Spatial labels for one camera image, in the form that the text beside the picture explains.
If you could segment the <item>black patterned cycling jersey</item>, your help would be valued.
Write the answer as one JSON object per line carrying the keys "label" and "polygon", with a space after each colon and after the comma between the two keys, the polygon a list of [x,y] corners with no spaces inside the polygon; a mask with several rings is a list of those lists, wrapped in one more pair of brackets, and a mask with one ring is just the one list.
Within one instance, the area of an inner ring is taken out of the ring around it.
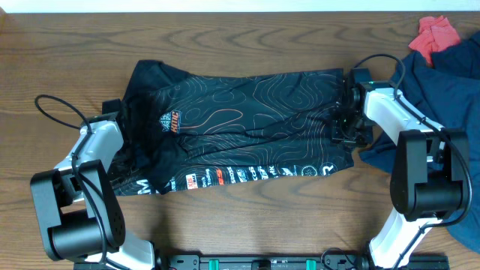
{"label": "black patterned cycling jersey", "polygon": [[111,167],[116,194],[166,194],[353,165],[332,141],[339,69],[200,76],[139,61],[122,101],[129,148]]}

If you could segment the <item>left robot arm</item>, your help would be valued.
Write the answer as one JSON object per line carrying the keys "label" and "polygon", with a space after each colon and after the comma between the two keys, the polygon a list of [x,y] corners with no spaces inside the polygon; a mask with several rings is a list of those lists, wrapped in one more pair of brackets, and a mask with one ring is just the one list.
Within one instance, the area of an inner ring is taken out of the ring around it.
{"label": "left robot arm", "polygon": [[40,236],[53,261],[75,269],[154,269],[150,241],[128,231],[107,173],[124,145],[120,116],[95,116],[80,128],[79,139],[53,169],[31,178]]}

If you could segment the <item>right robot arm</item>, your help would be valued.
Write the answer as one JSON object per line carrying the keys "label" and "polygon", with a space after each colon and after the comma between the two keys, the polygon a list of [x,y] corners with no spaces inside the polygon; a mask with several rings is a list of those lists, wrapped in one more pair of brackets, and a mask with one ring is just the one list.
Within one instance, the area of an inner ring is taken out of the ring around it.
{"label": "right robot arm", "polygon": [[401,269],[430,230],[458,224],[470,210],[467,135],[430,120],[386,81],[346,83],[338,109],[334,141],[364,145],[367,127],[376,124],[396,145],[390,181],[393,209],[368,242],[358,267]]}

